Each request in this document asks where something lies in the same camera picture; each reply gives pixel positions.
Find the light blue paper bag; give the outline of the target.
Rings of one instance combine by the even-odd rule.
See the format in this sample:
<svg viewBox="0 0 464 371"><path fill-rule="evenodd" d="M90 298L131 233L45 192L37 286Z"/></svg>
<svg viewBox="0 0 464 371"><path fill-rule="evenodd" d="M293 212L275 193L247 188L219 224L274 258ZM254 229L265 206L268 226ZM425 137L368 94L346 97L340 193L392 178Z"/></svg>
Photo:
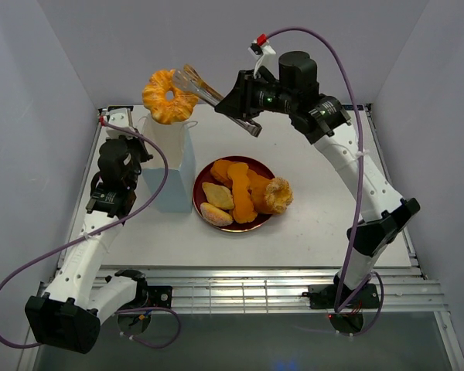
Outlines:
<svg viewBox="0 0 464 371"><path fill-rule="evenodd" d="M168 176L153 205L161 213L190 213L196 175L196 159L189 133L189 121L159 124L147 115L142 134L152 140L168 162Z"/></svg>

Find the large glazed ring bread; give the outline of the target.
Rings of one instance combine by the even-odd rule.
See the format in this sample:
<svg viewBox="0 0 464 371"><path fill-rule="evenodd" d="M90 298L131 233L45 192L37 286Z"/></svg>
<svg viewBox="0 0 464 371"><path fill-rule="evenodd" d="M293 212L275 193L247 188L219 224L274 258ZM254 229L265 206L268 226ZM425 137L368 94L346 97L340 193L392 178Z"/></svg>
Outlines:
<svg viewBox="0 0 464 371"><path fill-rule="evenodd" d="M180 90L173 83L175 72L175 70L154 72L142 90L143 106L159 124L171 125L186 121L199 101L195 94Z"/></svg>

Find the pale leaf bread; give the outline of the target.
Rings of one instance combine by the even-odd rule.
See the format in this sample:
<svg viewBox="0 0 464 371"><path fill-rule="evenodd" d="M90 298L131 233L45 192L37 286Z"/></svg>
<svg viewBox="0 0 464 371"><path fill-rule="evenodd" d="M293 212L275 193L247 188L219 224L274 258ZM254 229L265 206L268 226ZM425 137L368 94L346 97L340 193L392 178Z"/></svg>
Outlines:
<svg viewBox="0 0 464 371"><path fill-rule="evenodd" d="M232 210L234 208L233 195L226 186L203 182L202 189L208 203L219 209Z"/></svg>

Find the metal tongs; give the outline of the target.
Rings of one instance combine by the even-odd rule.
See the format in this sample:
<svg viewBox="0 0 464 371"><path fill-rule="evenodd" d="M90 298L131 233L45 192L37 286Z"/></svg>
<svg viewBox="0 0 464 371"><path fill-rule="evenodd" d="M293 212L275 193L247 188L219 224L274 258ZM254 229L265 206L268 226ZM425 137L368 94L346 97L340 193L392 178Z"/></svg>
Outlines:
<svg viewBox="0 0 464 371"><path fill-rule="evenodd" d="M223 96L208 85L189 64L175 70L172 82L180 90L196 95L212 107L223 100Z"/></svg>

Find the sugared oval bread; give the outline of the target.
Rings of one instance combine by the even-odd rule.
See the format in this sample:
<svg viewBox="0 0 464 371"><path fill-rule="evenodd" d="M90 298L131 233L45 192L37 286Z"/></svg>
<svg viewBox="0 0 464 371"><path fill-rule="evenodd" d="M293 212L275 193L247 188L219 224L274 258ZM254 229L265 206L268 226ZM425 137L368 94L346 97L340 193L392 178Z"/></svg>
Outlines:
<svg viewBox="0 0 464 371"><path fill-rule="evenodd" d="M202 217L214 226L229 226L234 222L234 218L210 203L201 203L200 212Z"/></svg>

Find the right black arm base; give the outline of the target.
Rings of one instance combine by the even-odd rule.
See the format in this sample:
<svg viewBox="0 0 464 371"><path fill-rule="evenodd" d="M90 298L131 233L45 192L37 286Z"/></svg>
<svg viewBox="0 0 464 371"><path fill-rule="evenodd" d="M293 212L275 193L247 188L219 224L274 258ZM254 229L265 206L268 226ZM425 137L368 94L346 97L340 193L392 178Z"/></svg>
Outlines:
<svg viewBox="0 0 464 371"><path fill-rule="evenodd" d="M365 333L383 307L383 298L378 294L377 286L366 284L345 306L341 306L340 312L335 312L336 292L336 284L313 284L301 293L301 297L308 300L309 309L328 311L329 323L335 333L347 336ZM367 325L364 323L364 309L377 311Z"/></svg>

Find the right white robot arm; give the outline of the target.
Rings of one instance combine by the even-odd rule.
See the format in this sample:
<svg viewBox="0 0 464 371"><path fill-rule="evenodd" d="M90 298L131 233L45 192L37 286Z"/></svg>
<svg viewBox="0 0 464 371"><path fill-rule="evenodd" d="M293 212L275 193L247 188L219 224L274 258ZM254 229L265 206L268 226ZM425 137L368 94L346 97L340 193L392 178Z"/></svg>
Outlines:
<svg viewBox="0 0 464 371"><path fill-rule="evenodd" d="M334 279L335 308L351 307L362 297L374 265L386 246L420 210L418 201L396 191L363 149L361 123L351 123L343 105L320 93L317 64L303 51L282 54L275 77L266 62L275 53L254 51L256 64L242 70L230 93L215 107L257 137L254 121L264 111L288 115L331 164L356 201L353 225L347 231L349 246L343 266Z"/></svg>

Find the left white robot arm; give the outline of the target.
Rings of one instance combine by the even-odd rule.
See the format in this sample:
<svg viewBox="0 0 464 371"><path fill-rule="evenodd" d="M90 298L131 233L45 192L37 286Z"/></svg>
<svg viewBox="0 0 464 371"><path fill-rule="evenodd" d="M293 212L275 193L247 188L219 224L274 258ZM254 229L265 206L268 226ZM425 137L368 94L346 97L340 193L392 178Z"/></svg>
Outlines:
<svg viewBox="0 0 464 371"><path fill-rule="evenodd" d="M152 159L139 138L108 139L99 150L98 173L86 206L80 242L40 297L25 313L37 342L79 353L89 352L101 325L120 308L148 301L142 273L119 271L98 293L91 289L101 263L135 203L141 164Z"/></svg>

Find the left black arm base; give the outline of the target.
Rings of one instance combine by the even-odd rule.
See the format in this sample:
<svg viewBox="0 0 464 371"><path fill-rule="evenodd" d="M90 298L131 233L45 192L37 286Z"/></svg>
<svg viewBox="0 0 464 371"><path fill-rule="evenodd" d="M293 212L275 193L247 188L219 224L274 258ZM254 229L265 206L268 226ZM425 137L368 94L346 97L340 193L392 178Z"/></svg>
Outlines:
<svg viewBox="0 0 464 371"><path fill-rule="evenodd" d="M124 309L143 308L143 307L160 307L171 308L172 287L171 286L148 286L136 294L136 298L121 307ZM142 334L151 323L151 312L143 311L142 313L118 315L117 323L122 332L129 335Z"/></svg>

